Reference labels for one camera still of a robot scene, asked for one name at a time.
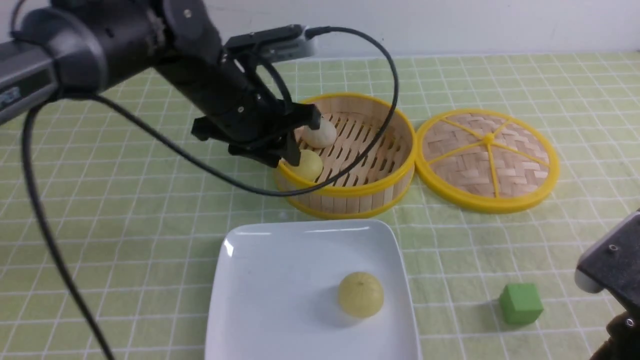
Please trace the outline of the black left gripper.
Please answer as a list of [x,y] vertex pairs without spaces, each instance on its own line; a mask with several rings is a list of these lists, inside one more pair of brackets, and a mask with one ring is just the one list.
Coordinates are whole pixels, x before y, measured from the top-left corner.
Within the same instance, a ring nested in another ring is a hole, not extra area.
[[293,131],[320,129],[318,107],[293,102],[278,70],[260,54],[245,52],[236,62],[222,52],[212,63],[172,54],[155,70],[202,112],[194,136],[228,144],[234,157],[272,168],[281,160],[299,166],[301,150]]

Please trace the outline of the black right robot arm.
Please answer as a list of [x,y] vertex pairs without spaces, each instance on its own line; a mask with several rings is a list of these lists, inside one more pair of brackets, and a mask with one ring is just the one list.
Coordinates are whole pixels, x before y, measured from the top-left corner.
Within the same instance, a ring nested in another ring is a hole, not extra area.
[[486,109],[443,112],[414,130],[384,101],[312,98],[336,140],[302,138],[323,162],[320,183],[371,151],[332,185],[288,202],[318,218],[374,217],[398,205],[400,245],[419,344],[429,359],[639,358],[639,312],[619,291],[575,283],[584,251],[639,209],[639,158],[619,160],[606,131],[531,125]]

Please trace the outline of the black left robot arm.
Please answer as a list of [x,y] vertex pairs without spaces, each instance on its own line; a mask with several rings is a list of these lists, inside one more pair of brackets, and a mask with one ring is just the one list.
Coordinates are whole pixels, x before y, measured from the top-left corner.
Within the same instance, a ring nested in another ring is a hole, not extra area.
[[276,99],[251,64],[225,46],[201,0],[52,0],[1,44],[1,123],[46,101],[97,95],[154,69],[202,116],[190,130],[231,155],[297,165],[295,128],[313,118]]

